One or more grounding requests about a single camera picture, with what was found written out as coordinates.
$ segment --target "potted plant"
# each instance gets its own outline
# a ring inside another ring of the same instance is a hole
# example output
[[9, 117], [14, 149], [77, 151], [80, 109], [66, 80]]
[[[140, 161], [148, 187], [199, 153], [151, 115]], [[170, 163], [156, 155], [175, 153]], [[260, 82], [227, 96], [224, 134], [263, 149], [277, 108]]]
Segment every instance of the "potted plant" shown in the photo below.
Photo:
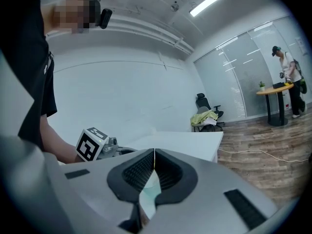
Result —
[[261, 88], [261, 91], [265, 90], [265, 84], [263, 82], [259, 83], [259, 87]]

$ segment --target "white ceiling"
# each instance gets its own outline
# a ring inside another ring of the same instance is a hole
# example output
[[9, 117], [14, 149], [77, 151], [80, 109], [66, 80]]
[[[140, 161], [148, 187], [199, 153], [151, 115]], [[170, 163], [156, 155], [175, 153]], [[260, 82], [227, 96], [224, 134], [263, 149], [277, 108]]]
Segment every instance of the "white ceiling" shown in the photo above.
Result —
[[[41, 0], [42, 4], [58, 0]], [[170, 7], [177, 1], [179, 10]], [[189, 11], [203, 0], [100, 0], [101, 8], [113, 10], [113, 17], [139, 19], [164, 29], [177, 38], [183, 37], [185, 49], [192, 52], [203, 39], [241, 16], [252, 13], [274, 0], [219, 0], [193, 18]]]

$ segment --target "clothing pile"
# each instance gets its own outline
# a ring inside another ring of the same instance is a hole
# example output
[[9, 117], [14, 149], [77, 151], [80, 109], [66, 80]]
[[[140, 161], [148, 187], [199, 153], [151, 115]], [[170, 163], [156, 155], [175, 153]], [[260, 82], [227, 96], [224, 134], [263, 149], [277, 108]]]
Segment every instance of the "clothing pile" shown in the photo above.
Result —
[[218, 115], [214, 111], [208, 110], [204, 113], [193, 115], [191, 118], [191, 125], [216, 125], [217, 119]]

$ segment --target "backpack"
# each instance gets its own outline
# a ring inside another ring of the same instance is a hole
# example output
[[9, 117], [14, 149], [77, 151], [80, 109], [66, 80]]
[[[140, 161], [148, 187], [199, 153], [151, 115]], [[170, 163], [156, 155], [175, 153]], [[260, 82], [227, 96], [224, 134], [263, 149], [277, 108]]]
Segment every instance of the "backpack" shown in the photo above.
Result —
[[298, 70], [299, 74], [301, 75], [301, 80], [300, 80], [300, 92], [303, 93], [303, 94], [306, 94], [307, 93], [307, 84], [306, 84], [306, 81], [304, 80], [303, 78], [303, 75], [302, 75], [302, 72], [301, 72], [301, 68], [300, 68], [300, 65], [299, 65], [299, 62], [296, 60], [296, 59], [293, 59], [294, 61], [294, 65], [296, 67], [296, 70]]

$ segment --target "white cable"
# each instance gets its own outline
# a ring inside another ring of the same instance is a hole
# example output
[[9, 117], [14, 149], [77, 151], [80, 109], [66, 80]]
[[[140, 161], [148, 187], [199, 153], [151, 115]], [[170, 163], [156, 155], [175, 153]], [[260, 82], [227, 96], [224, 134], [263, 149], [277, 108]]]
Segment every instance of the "white cable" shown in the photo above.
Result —
[[262, 151], [262, 150], [246, 150], [246, 151], [240, 151], [240, 152], [227, 152], [227, 151], [224, 151], [224, 152], [226, 152], [226, 153], [228, 153], [228, 154], [239, 154], [239, 153], [245, 153], [245, 152], [250, 152], [250, 151], [252, 151], [252, 152], [262, 152], [262, 153], [264, 153], [264, 154], [267, 154], [267, 155], [272, 156], [273, 158], [275, 158], [275, 159], [277, 159], [277, 160], [284, 161], [284, 162], [287, 162], [287, 163], [304, 162], [304, 161], [307, 161], [307, 160], [308, 160], [308, 159], [304, 159], [304, 160], [292, 160], [292, 161], [287, 161], [287, 160], [284, 160], [284, 159], [276, 158], [276, 157], [274, 157], [273, 155], [268, 154], [268, 153], [266, 153], [266, 152], [264, 152], [264, 151]]

